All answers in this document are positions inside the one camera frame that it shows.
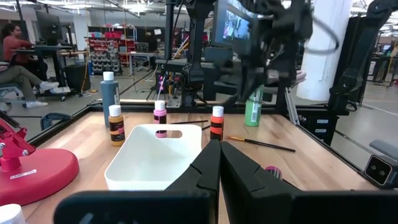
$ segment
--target wooden table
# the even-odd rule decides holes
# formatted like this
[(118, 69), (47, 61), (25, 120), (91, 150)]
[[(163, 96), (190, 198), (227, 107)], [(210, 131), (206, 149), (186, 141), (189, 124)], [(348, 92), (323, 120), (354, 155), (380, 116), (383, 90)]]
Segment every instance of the wooden table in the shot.
[[(210, 120), (210, 114), (168, 114), (167, 122)], [(153, 122), (151, 113), (125, 113), (127, 133), (138, 124)], [(280, 115), (262, 115), (258, 128), (244, 125), (241, 114), (225, 116), (224, 135), (257, 139), (296, 149), (296, 153), (256, 146), (245, 142), (229, 141), (262, 167), (277, 166), (284, 179), (302, 190), (376, 189), (353, 169), (319, 145), (310, 136)], [(210, 139), (210, 129), (202, 134), (202, 148)], [(103, 113), (90, 112), (73, 125), (58, 133), (39, 148), (62, 148), (75, 153), (80, 173), (76, 179), (58, 193), (23, 207), (29, 224), (52, 223), (57, 204), (65, 197), (82, 190), (106, 190), (105, 169), (118, 151), (111, 146), (105, 128)], [(223, 194), (220, 194), (219, 223), (228, 223)]]

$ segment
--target woman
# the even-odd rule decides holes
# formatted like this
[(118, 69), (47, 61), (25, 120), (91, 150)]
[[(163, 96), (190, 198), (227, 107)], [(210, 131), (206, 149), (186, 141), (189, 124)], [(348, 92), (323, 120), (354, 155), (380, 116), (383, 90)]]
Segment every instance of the woman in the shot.
[(0, 67), (0, 84), (16, 83), (19, 85), (21, 92), (24, 94), (27, 108), (35, 108), (40, 106), (47, 106), (48, 103), (37, 101), (37, 98), (32, 90), (30, 83), (38, 86), (41, 90), (51, 90), (59, 85), (59, 83), (43, 82), (35, 75), (26, 70), (26, 68), (16, 65), (11, 68), (3, 66)]
[[(28, 41), (21, 40), (20, 37), (22, 35), (21, 28), (19, 26), (15, 26), (14, 24), (6, 24), (1, 29), (2, 35), (2, 47), (4, 51), (4, 60), (9, 62), (12, 58), (14, 52), (12, 50), (15, 49), (23, 49), (32, 47), (32, 43)], [(47, 80), (47, 77), (42, 77), (43, 74), (47, 73), (48, 66), (46, 63), (43, 63), (44, 73), (40, 73), (40, 62), (36, 60), (32, 60), (26, 54), (19, 54), (16, 58), (16, 61), (13, 65), (21, 65), (28, 69), (30, 72), (35, 74), (41, 80)]]

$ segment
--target orange paint bottle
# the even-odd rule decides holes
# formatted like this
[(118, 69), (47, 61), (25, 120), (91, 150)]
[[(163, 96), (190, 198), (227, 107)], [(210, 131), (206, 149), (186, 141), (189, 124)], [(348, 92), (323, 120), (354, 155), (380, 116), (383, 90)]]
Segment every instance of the orange paint bottle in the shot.
[(210, 139), (223, 140), (224, 132), (224, 108), (222, 106), (214, 106), (213, 114), (210, 119)]

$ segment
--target green paint bottle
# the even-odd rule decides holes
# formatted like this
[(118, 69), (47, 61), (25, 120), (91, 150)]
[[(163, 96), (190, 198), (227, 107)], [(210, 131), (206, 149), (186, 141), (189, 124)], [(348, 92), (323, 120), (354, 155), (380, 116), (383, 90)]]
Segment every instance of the green paint bottle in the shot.
[(262, 94), (264, 85), (255, 90), (246, 101), (246, 110), (244, 112), (244, 124), (250, 127), (260, 125)]

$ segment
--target white bottle cap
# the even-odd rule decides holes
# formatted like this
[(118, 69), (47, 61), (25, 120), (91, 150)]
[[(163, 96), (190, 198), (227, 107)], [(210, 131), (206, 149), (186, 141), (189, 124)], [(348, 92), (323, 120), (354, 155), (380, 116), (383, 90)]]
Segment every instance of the white bottle cap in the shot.
[(112, 117), (117, 117), (122, 115), (122, 108), (120, 105), (109, 106), (109, 115)]
[(222, 106), (214, 106), (213, 116), (216, 118), (222, 118), (224, 116), (224, 108)]
[(1, 224), (25, 224), (25, 218), (22, 214), (22, 208), (17, 204), (0, 206)]
[(155, 110), (164, 110), (166, 108), (166, 104), (164, 100), (155, 101)]
[(103, 73), (104, 76), (104, 81), (113, 81), (113, 72), (104, 72)]

